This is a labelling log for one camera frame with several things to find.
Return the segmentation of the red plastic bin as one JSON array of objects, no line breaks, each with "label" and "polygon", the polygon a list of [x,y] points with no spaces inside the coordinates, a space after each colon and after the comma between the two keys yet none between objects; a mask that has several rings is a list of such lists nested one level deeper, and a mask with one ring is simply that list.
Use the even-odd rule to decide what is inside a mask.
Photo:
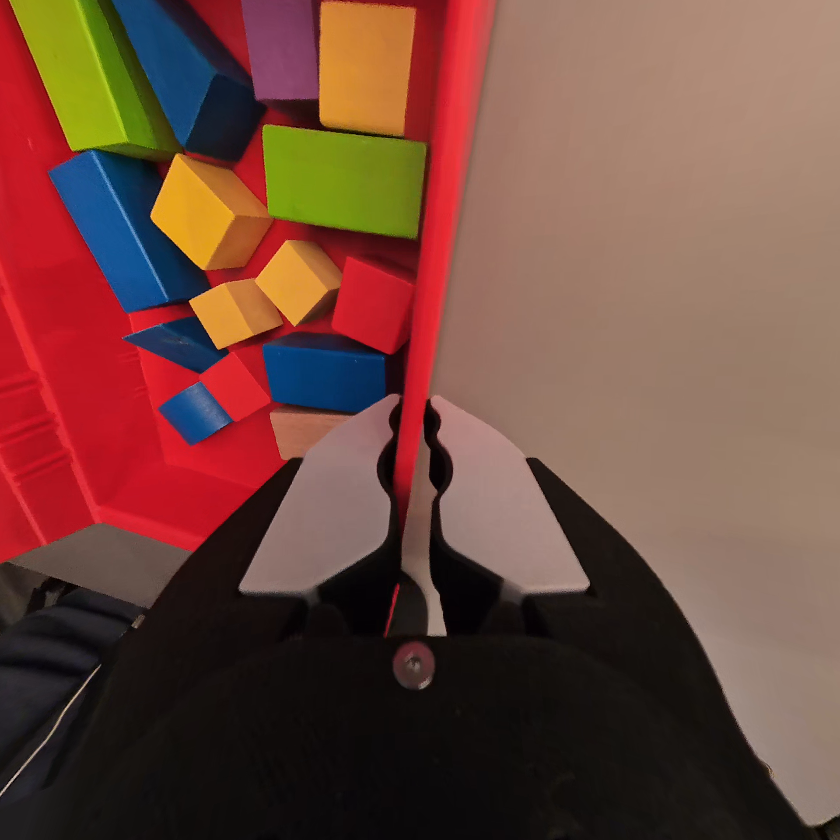
[{"label": "red plastic bin", "polygon": [[[336,234],[419,265],[397,380],[422,435],[438,316],[463,196],[495,2],[427,3],[434,105],[422,233],[409,243]],[[282,465],[267,410],[187,446],[153,407],[192,383],[122,341],[119,306],[48,171],[70,158],[9,2],[2,2],[2,561],[105,523],[195,550]]]}]

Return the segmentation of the purple wooden block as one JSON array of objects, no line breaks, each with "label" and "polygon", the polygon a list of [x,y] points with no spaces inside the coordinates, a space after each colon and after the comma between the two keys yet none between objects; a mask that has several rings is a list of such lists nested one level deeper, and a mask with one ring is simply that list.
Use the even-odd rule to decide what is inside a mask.
[{"label": "purple wooden block", "polygon": [[264,103],[319,97],[319,2],[241,3],[255,97]]}]

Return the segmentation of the long dark blue wooden block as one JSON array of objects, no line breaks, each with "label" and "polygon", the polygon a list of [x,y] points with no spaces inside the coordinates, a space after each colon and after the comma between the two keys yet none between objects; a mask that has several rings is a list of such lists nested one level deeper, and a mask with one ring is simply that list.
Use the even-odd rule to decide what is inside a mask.
[{"label": "long dark blue wooden block", "polygon": [[188,302],[210,288],[151,220],[163,185],[151,162],[87,150],[49,179],[124,312]]}]

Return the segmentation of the small green wooden block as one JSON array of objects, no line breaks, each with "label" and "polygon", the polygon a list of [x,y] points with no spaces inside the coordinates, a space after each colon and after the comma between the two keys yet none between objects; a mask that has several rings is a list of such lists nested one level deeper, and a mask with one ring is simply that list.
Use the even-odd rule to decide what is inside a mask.
[{"label": "small green wooden block", "polygon": [[261,138],[273,218],[417,239],[426,143],[273,124]]}]

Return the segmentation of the tan wooden block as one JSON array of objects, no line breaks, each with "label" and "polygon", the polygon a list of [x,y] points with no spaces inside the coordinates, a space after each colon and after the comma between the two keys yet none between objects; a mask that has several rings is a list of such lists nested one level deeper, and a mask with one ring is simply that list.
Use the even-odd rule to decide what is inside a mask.
[{"label": "tan wooden block", "polygon": [[351,419],[342,413],[304,406],[279,405],[269,413],[280,458],[301,458],[334,428]]}]

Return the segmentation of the red wooden block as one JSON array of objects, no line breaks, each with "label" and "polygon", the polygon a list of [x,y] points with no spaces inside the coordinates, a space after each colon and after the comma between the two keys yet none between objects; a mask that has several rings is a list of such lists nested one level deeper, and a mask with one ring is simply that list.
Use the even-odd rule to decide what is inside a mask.
[{"label": "red wooden block", "polygon": [[395,354],[408,341],[415,272],[370,255],[349,256],[332,313],[332,329],[380,351]]}]

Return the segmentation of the dark teal triangular block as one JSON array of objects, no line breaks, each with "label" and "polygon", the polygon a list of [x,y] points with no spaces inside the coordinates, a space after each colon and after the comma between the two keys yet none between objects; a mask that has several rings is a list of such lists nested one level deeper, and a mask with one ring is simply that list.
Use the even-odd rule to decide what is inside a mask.
[{"label": "dark teal triangular block", "polygon": [[196,374],[204,373],[228,355],[227,349],[215,346],[196,316],[159,323],[122,339]]}]

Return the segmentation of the long green wooden block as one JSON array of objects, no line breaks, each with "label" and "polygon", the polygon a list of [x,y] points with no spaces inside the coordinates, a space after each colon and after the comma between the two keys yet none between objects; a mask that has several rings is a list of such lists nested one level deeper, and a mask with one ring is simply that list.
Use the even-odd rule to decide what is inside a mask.
[{"label": "long green wooden block", "polygon": [[182,151],[110,1],[12,1],[72,151],[169,161]]}]

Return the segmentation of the blue wooden cylinder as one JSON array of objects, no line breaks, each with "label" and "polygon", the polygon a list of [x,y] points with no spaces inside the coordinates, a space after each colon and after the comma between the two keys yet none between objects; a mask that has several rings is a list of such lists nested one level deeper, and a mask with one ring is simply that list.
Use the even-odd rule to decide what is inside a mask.
[{"label": "blue wooden cylinder", "polygon": [[200,444],[234,423],[201,381],[174,394],[157,411],[189,446]]}]

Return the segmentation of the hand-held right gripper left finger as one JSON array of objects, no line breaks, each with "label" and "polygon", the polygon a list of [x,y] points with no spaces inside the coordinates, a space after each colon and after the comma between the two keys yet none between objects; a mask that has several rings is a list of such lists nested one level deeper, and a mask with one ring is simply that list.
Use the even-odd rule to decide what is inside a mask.
[{"label": "hand-held right gripper left finger", "polygon": [[238,586],[241,594],[320,597],[323,585],[384,544],[392,502],[378,465],[401,401],[384,397],[309,449]]}]

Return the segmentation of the person's dark navy shirt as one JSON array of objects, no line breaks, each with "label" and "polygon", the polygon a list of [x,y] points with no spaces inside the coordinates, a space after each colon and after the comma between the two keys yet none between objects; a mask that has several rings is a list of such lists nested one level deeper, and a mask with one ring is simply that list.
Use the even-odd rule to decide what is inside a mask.
[{"label": "person's dark navy shirt", "polygon": [[143,614],[140,605],[74,587],[2,632],[2,808],[57,778],[102,667]]}]

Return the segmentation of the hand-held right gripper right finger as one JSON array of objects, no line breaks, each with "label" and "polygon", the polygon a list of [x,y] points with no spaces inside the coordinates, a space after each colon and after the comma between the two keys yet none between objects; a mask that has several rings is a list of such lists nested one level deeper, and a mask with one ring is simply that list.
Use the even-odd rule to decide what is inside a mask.
[{"label": "hand-held right gripper right finger", "polygon": [[505,596],[585,592],[590,580],[522,451],[440,395],[430,406],[452,468],[438,503],[446,545],[499,578]]}]

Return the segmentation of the small blue wooden block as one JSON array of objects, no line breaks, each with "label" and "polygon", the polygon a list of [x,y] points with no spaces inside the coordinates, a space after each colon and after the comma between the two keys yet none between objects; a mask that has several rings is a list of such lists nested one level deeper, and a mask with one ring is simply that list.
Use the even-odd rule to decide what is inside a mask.
[{"label": "small blue wooden block", "polygon": [[263,344],[273,402],[359,413],[390,392],[390,357],[338,334],[290,332]]}]

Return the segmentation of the blue triangular wooden block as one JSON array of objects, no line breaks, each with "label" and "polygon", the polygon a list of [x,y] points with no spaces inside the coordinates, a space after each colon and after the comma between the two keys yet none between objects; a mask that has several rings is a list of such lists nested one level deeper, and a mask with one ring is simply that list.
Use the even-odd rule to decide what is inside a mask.
[{"label": "blue triangular wooden block", "polygon": [[188,2],[112,5],[181,147],[237,163],[266,111],[247,71]]}]

